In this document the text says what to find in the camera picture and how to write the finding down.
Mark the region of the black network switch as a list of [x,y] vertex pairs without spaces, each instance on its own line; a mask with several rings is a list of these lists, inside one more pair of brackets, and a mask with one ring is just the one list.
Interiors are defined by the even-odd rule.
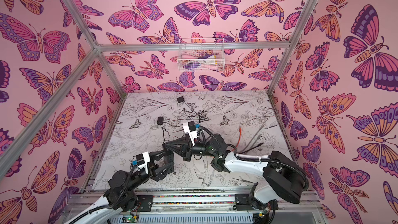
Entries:
[[171,174],[174,173],[174,153],[171,150],[167,150],[163,153],[163,161],[164,165],[162,165],[160,168],[162,169],[162,172],[166,174]]

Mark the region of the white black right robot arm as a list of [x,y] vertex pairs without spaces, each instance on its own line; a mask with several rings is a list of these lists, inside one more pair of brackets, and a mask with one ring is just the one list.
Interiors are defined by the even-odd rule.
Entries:
[[309,188],[303,169],[279,151],[265,156],[252,156],[237,152],[219,134],[203,126],[189,128],[177,140],[163,144],[165,151],[179,155],[184,161],[193,156],[211,157],[211,167],[217,172],[246,173],[260,177],[253,184],[246,201],[237,201],[236,207],[245,206],[259,211],[270,211],[275,216],[277,200],[299,204],[301,195]]

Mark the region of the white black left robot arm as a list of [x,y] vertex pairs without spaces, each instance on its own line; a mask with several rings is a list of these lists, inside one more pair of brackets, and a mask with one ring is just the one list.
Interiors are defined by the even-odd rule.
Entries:
[[170,150],[144,152],[135,156],[129,172],[119,170],[108,181],[109,189],[68,224],[104,224],[122,212],[138,208],[136,188],[149,180],[160,181],[174,169]]

